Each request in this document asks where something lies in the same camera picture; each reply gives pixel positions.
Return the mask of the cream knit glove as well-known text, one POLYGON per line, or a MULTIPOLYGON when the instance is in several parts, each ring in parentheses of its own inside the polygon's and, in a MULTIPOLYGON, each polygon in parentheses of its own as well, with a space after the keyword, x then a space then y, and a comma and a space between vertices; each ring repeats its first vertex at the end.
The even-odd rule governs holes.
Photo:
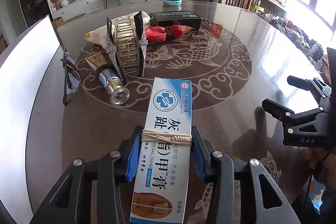
POLYGON ((112 40, 113 34, 114 34, 114 25, 112 24, 110 26, 110 35, 108 34, 108 27, 102 26, 94 31, 87 32, 84 38, 86 41, 100 45, 106 50, 107 48, 110 48, 110 46, 107 46, 108 38, 112 40))
MULTIPOLYGON (((143 20, 143 24, 144 24, 144 29, 147 29, 150 27, 150 16, 144 12, 144 11, 140 11, 140 13, 142 14, 142 20, 143 20)), ((129 19, 134 23, 134 16, 138 14, 138 12, 132 12, 128 15, 124 15, 124 16, 120 16, 120 17, 117 17, 117 18, 114 18, 111 20, 112 24, 115 26, 116 25, 116 21, 120 21, 120 20, 126 20, 126 19, 129 19)))

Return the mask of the black framed glasses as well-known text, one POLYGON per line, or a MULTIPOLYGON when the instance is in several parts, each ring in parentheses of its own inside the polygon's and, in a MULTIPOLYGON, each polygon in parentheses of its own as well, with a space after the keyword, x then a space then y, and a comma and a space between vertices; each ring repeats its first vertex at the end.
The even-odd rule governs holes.
POLYGON ((66 106, 68 96, 78 91, 81 78, 75 65, 75 60, 71 57, 70 53, 64 49, 63 58, 61 59, 64 69, 64 89, 63 89, 63 105, 66 106))

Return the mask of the rhinestone gold hair clip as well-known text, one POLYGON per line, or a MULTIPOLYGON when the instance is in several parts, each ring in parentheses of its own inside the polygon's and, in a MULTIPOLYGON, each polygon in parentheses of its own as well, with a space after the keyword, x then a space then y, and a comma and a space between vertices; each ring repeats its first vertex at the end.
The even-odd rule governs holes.
MULTIPOLYGON (((142 14, 134 16, 134 23, 129 19, 116 21, 113 39, 108 38, 106 49, 120 79, 124 82, 129 76, 142 77, 145 70, 145 58, 148 41, 145 35, 142 14)), ((110 35, 110 19, 106 20, 110 35)))

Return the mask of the red candy pouch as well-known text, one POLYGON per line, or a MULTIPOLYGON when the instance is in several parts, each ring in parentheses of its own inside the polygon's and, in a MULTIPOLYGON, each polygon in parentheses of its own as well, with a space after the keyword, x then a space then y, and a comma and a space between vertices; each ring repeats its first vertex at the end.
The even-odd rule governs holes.
POLYGON ((145 29, 145 35, 149 43, 161 43, 169 39, 177 39, 193 31, 195 28, 174 24, 167 27, 154 26, 145 29))

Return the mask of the brown cardboard carton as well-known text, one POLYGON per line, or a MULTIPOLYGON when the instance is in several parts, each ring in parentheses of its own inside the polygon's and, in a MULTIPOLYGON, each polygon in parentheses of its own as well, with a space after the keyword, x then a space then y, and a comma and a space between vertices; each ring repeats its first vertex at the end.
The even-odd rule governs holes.
POLYGON ((57 30, 60 26, 64 25, 64 20, 62 17, 57 17, 51 21, 54 30, 57 30))

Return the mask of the gold cosmetic tube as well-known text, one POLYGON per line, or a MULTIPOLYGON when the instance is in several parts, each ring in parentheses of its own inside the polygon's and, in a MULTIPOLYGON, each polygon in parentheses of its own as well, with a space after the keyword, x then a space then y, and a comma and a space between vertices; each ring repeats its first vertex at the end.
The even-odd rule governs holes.
POLYGON ((114 105, 124 104, 129 99, 130 91, 123 86, 114 65, 102 52, 91 54, 85 60, 110 95, 110 102, 114 105))

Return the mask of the red flower vase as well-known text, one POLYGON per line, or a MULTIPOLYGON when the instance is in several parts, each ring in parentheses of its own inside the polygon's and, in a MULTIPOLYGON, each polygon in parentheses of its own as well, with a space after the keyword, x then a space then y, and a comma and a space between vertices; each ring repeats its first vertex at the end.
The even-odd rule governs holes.
POLYGON ((60 9, 61 8, 61 6, 60 6, 60 2, 61 2, 62 0, 50 0, 50 2, 52 3, 52 5, 54 6, 54 8, 56 9, 56 10, 58 10, 58 9, 60 9))

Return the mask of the blue white medicine box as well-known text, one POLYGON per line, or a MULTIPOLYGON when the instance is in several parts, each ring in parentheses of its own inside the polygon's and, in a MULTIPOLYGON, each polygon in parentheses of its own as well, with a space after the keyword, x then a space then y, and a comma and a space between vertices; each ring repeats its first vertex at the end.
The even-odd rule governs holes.
POLYGON ((131 223, 183 223, 191 116, 191 81, 155 78, 141 133, 131 223))

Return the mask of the black rectangular box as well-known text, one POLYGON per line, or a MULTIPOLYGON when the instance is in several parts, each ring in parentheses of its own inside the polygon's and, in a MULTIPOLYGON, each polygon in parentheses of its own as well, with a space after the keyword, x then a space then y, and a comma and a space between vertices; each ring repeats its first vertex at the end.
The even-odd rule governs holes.
POLYGON ((199 30, 203 18, 190 11, 168 11, 150 13, 150 25, 167 27, 172 25, 182 25, 199 30))

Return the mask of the white tv console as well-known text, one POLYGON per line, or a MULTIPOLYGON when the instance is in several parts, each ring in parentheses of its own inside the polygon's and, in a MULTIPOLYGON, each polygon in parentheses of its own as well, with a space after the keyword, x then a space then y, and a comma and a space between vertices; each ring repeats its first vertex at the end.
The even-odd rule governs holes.
POLYGON ((59 10, 52 12, 52 18, 62 17, 64 20, 81 14, 90 14, 107 8, 118 7, 145 0, 77 0, 59 10))

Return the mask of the white cardboard box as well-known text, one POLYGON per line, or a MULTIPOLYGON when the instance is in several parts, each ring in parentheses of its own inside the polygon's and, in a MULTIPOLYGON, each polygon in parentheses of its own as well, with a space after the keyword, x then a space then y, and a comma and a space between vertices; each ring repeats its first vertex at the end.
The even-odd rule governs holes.
POLYGON ((59 46, 45 16, 1 54, 1 205, 16 223, 29 223, 33 217, 26 179, 27 133, 38 89, 59 46))

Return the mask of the teal white round container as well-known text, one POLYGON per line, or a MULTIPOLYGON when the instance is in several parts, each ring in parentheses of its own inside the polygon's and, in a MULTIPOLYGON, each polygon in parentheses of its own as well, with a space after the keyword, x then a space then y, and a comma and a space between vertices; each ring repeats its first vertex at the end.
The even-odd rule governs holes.
POLYGON ((165 6, 180 6, 182 0, 162 0, 165 6))

